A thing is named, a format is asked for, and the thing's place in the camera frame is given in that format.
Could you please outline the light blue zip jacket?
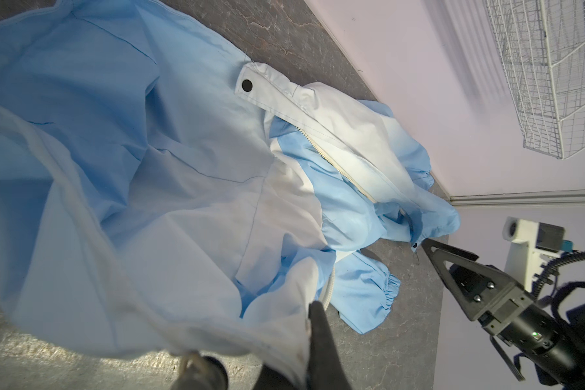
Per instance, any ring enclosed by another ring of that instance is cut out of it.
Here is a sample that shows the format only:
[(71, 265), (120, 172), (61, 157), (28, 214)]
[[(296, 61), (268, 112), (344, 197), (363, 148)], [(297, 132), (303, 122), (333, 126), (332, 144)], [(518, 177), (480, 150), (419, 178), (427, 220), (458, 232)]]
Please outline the light blue zip jacket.
[(0, 21), (0, 306), (81, 354), (253, 354), (297, 385), (330, 279), (376, 327), (362, 248), (454, 233), (427, 151), (378, 102), (298, 85), (159, 1)]

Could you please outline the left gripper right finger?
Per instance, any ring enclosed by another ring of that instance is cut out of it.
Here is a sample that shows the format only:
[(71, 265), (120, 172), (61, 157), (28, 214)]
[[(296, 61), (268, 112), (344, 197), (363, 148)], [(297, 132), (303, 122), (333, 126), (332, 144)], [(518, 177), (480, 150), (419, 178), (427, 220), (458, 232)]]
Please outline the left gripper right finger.
[(352, 389), (341, 365), (321, 302), (315, 301), (310, 304), (309, 320), (310, 358), (302, 382), (294, 384), (279, 372), (264, 365), (253, 389)]

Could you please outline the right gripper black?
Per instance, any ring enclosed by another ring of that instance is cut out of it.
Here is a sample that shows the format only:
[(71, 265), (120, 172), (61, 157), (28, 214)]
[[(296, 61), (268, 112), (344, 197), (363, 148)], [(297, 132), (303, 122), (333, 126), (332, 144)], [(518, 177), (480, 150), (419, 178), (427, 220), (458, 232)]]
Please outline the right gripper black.
[[(495, 351), (519, 381), (526, 358), (543, 385), (569, 385), (585, 377), (585, 357), (561, 323), (538, 307), (523, 286), (467, 250), (425, 239), (421, 248), (466, 317), (489, 334)], [(471, 263), (459, 265), (455, 259)]]

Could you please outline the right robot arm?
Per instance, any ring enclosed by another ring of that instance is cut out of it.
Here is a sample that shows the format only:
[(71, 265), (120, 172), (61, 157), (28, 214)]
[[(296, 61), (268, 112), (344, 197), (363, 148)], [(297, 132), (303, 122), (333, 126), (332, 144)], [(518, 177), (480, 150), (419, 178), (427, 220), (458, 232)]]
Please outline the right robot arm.
[(474, 253), (432, 239), (424, 240), (422, 249), (466, 318), (486, 331), (516, 380), (525, 379), (521, 366), (525, 358), (534, 364), (540, 384), (585, 389), (585, 304), (566, 317), (560, 312), (572, 292), (585, 289), (585, 281), (558, 288), (547, 310), (537, 300), (549, 276), (565, 265), (585, 261), (585, 251), (552, 260), (528, 292), (509, 274), (478, 263)]

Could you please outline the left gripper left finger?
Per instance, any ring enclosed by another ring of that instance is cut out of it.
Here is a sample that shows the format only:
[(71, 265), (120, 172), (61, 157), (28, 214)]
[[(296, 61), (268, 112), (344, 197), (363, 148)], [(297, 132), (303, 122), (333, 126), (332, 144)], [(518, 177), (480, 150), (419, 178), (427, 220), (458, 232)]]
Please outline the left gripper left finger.
[(219, 359), (193, 352), (180, 359), (171, 390), (227, 390), (228, 374)]

